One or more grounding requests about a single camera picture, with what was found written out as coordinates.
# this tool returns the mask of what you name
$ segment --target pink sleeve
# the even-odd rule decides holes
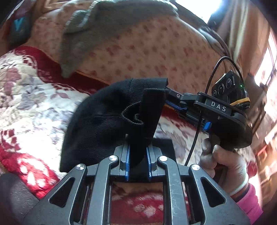
[[[248,215],[251,224],[253,224],[263,213],[263,211],[258,203],[258,197],[256,196],[254,186],[252,184],[249,185],[250,188],[247,194],[241,200],[239,200],[237,204],[242,209],[242,211]]]

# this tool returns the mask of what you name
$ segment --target white glove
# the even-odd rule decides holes
[[[209,139],[205,139],[202,144],[202,154],[200,156],[199,166],[210,175],[211,178],[215,176],[217,163],[228,167],[226,179],[221,185],[222,189],[230,196],[238,193],[248,185],[248,174],[246,170],[246,163],[242,156],[236,152],[230,152],[219,145],[215,145],[212,151]]]

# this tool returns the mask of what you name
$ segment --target yellow strap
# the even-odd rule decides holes
[[[243,103],[243,102],[250,102],[250,99],[248,97],[247,98],[242,98],[242,99],[239,99],[239,100],[231,103],[230,105],[235,106],[235,105]]]

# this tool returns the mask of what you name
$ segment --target triangular cutout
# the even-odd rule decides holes
[[[201,183],[203,185],[210,207],[216,207],[225,202],[225,198],[205,177],[201,178]]]
[[[69,178],[63,186],[49,199],[51,204],[63,208],[67,202],[69,193],[75,181],[74,177]]]

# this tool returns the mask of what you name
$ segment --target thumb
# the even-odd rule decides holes
[[[244,165],[243,159],[239,154],[227,151],[219,145],[214,146],[212,156],[216,162],[228,168],[237,168]]]

